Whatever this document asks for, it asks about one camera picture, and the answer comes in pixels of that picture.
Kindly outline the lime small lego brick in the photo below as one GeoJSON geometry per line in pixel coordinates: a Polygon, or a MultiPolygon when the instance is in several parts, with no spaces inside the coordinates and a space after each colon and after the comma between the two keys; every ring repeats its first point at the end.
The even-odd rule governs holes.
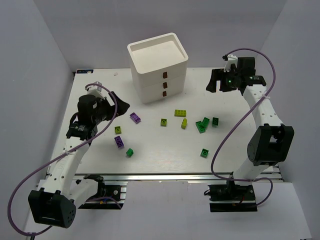
{"type": "Polygon", "coordinates": [[[115,126],[114,127],[114,132],[115,132],[115,134],[121,134],[122,133],[121,127],[120,126],[115,126]]]}

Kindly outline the lime square lego brick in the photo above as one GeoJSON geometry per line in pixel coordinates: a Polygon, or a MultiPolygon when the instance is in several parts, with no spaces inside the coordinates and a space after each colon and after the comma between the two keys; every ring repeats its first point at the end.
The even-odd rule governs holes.
{"type": "Polygon", "coordinates": [[[166,127],[167,126],[167,119],[166,118],[162,118],[160,120],[160,126],[161,127],[166,127]]]}

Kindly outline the lime long lego brick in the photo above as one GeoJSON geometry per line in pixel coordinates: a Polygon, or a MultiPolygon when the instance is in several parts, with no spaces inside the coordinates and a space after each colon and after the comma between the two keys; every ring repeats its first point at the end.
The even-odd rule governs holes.
{"type": "Polygon", "coordinates": [[[174,110],[174,116],[175,117],[183,117],[185,118],[187,115],[187,111],[186,110],[182,110],[182,109],[175,109],[174,110]]]}

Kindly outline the white three-drawer storage box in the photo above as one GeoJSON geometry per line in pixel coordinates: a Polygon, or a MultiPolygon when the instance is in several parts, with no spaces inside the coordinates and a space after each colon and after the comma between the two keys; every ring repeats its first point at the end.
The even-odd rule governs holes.
{"type": "Polygon", "coordinates": [[[189,57],[173,32],[127,45],[133,85],[143,104],[184,90],[189,57]]]}

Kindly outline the lime rounded lego piece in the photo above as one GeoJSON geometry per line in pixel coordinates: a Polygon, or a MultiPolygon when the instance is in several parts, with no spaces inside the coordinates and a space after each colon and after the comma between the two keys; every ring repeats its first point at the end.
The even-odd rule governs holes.
{"type": "Polygon", "coordinates": [[[182,129],[185,129],[187,127],[187,124],[188,124],[188,120],[186,118],[184,118],[182,120],[182,123],[181,123],[181,128],[182,129]]]}

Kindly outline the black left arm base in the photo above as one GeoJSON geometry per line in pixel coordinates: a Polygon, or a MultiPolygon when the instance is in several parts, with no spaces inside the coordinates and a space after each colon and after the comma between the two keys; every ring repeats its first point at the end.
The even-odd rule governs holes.
{"type": "Polygon", "coordinates": [[[120,210],[123,207],[121,201],[124,200],[124,198],[121,197],[121,185],[105,184],[104,178],[96,174],[87,174],[83,180],[94,180],[98,183],[98,186],[97,193],[91,196],[89,201],[82,204],[79,209],[120,210]]]}

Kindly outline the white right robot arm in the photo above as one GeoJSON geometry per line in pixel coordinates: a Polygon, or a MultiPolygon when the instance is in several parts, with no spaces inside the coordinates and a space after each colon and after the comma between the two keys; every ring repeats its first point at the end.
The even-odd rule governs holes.
{"type": "Polygon", "coordinates": [[[240,91],[252,110],[256,131],[247,145],[247,158],[229,179],[249,186],[265,169],[285,161],[295,132],[280,120],[267,98],[267,83],[256,75],[255,58],[229,54],[223,59],[225,66],[212,70],[206,90],[215,93],[219,82],[221,92],[240,91]]]}

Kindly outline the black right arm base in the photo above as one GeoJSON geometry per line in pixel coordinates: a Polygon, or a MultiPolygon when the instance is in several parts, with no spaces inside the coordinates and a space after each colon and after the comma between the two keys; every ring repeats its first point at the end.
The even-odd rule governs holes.
{"type": "Polygon", "coordinates": [[[203,193],[209,196],[211,213],[257,212],[256,196],[252,185],[236,185],[233,181],[226,184],[208,185],[203,193]]]}

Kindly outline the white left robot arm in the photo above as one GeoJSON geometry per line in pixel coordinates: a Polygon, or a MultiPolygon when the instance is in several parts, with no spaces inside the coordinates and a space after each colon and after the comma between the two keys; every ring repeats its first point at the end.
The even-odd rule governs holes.
{"type": "Polygon", "coordinates": [[[113,117],[124,115],[130,105],[110,92],[114,105],[96,90],[78,99],[77,112],[70,119],[64,156],[57,161],[52,173],[39,190],[32,190],[28,203],[33,219],[38,224],[69,228],[76,210],[87,200],[106,196],[104,178],[86,175],[76,187],[71,188],[75,173],[83,156],[89,150],[89,139],[95,137],[98,125],[113,117]]]}

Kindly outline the purple flat lego plate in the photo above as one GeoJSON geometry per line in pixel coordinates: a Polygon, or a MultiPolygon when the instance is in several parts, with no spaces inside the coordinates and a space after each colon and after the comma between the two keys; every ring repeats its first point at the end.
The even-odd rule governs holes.
{"type": "Polygon", "coordinates": [[[135,113],[131,113],[129,115],[130,119],[133,120],[136,124],[140,123],[141,122],[141,118],[135,113]]]}

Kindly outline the purple lego brick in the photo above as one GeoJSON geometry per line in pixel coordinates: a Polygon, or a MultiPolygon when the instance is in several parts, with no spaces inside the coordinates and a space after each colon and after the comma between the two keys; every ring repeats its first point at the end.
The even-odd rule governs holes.
{"type": "Polygon", "coordinates": [[[117,145],[117,147],[118,147],[119,149],[121,149],[121,148],[124,147],[124,143],[123,143],[122,138],[121,138],[120,136],[116,136],[116,137],[114,138],[114,141],[115,141],[115,143],[116,143],[116,145],[117,145]]]}

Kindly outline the blue left corner label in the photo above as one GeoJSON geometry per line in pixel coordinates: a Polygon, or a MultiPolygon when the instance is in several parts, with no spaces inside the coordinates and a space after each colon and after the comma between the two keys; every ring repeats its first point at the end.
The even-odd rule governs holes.
{"type": "Polygon", "coordinates": [[[78,69],[76,74],[92,74],[93,72],[93,69],[78,69]]]}

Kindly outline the green small lego brick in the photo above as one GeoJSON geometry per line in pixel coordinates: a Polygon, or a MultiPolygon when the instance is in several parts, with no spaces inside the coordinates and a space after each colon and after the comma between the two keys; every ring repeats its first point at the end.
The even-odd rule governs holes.
{"type": "Polygon", "coordinates": [[[127,151],[126,151],[126,156],[128,158],[132,157],[134,154],[134,150],[132,148],[129,148],[127,151]]]}

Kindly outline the green upright lego brick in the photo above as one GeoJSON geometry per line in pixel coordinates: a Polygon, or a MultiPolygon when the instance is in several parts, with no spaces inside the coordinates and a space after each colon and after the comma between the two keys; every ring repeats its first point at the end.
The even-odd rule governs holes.
{"type": "Polygon", "coordinates": [[[211,122],[212,127],[217,127],[219,125],[219,118],[213,117],[211,122]]]}

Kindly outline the green long lego brick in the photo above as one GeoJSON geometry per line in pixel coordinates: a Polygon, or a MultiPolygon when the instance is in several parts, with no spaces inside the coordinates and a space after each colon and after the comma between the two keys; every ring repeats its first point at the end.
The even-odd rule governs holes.
{"type": "Polygon", "coordinates": [[[203,120],[202,120],[202,122],[201,122],[202,127],[203,127],[204,129],[207,129],[209,123],[210,123],[210,119],[207,118],[207,117],[204,117],[203,120]]]}

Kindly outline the green square lego brick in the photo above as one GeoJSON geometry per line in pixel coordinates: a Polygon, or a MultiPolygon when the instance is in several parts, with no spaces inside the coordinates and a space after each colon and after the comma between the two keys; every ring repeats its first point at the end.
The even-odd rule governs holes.
{"type": "Polygon", "coordinates": [[[207,149],[203,148],[201,150],[200,156],[203,157],[203,158],[207,158],[208,154],[209,154],[209,151],[207,149]]]}

